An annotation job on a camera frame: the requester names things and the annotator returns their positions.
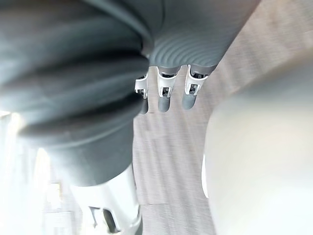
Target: bright light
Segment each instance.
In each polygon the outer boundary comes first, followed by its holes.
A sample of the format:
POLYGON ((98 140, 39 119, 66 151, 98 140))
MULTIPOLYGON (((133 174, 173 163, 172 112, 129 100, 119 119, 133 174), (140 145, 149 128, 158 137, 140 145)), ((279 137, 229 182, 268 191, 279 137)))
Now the bright light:
POLYGON ((16 155, 16 134, 21 126, 21 117, 18 114, 13 113, 11 120, 7 126, 7 133, 5 135, 4 145, 4 163, 3 163, 3 175, 0 175, 0 233, 3 234, 5 229, 5 219, 8 213, 8 205, 10 196, 10 185, 12 180, 12 171, 16 155))
POLYGON ((7 112, 7 111, 0 111, 0 117, 1 116, 5 116, 5 115, 8 115, 10 114, 10 112, 7 112))
POLYGON ((50 184, 48 186, 47 201, 53 209, 61 208, 61 187, 60 184, 50 184))
POLYGON ((37 152, 33 185, 28 203, 28 231, 30 235, 41 234, 43 209, 50 181, 50 159, 43 149, 37 152))

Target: white plastic casing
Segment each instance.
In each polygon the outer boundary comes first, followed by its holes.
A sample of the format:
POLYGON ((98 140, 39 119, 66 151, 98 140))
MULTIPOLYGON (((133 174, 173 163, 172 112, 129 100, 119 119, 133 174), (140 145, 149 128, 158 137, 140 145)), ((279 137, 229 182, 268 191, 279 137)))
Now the white plastic casing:
POLYGON ((132 165, 108 182, 90 187, 71 186, 71 190, 84 213, 85 223, 94 224, 96 220, 97 229, 107 229, 103 218, 103 209, 106 209, 111 212, 120 235, 131 235, 137 231, 141 214, 132 165), (89 207, 100 210, 92 215, 89 207))
POLYGON ((168 87, 168 95, 167 97, 171 97, 172 91, 175 86, 177 74, 173 77, 167 78, 163 77, 162 74, 160 74, 159 70, 157 69, 157 89, 158 89, 158 95, 160 97, 163 97, 163 88, 168 87))
POLYGON ((208 77, 209 76, 205 76, 204 78, 194 78, 191 75, 191 66, 188 65, 188 71, 187 71, 186 80, 185 80, 185 93, 189 94, 191 85, 195 84, 195 85, 197 85, 197 88, 196 88, 195 93, 193 95, 197 95, 198 91, 200 90, 200 88, 202 87, 202 85, 204 84, 205 80, 208 77))
POLYGON ((138 93, 138 90, 144 90, 144 93, 143 93, 144 99, 148 97, 148 90, 149 90, 148 74, 146 74, 144 78, 136 79, 135 92, 138 93))

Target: robotic finger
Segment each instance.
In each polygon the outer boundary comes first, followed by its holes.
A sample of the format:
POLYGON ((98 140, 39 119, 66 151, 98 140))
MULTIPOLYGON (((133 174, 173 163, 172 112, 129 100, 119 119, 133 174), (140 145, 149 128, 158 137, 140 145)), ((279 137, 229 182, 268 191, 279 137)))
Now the robotic finger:
POLYGON ((188 110, 194 106, 199 90, 215 68, 216 66, 201 67, 188 65, 185 80, 185 93, 182 97, 182 106, 184 109, 188 110))
POLYGON ((148 73, 146 73, 141 78, 136 79, 135 82, 135 92, 141 94, 143 98, 142 110, 140 112, 141 114, 146 114, 149 110, 148 89, 149 89, 148 73))
POLYGON ((170 108, 171 95, 175 86, 179 67, 157 68, 158 109, 165 113, 170 108))

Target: floor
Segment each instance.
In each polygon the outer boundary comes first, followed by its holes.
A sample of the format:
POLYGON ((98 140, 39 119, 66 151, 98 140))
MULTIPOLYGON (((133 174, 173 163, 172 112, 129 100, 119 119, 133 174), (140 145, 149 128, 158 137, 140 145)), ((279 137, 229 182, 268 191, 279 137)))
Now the floor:
POLYGON ((215 234, 201 188, 210 114, 249 81, 313 47, 312 11, 311 0, 263 0, 190 111, 181 106, 186 68, 179 72, 167 113, 157 110, 157 74, 150 69, 149 112, 134 124, 134 170, 144 235, 215 234))

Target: white curved surface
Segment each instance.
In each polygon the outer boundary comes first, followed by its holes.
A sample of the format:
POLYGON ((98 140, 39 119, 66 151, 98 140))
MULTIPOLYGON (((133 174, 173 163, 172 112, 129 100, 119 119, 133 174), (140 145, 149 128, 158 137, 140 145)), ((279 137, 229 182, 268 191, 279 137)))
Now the white curved surface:
POLYGON ((313 50, 220 105, 206 182, 218 235, 313 234, 313 50))

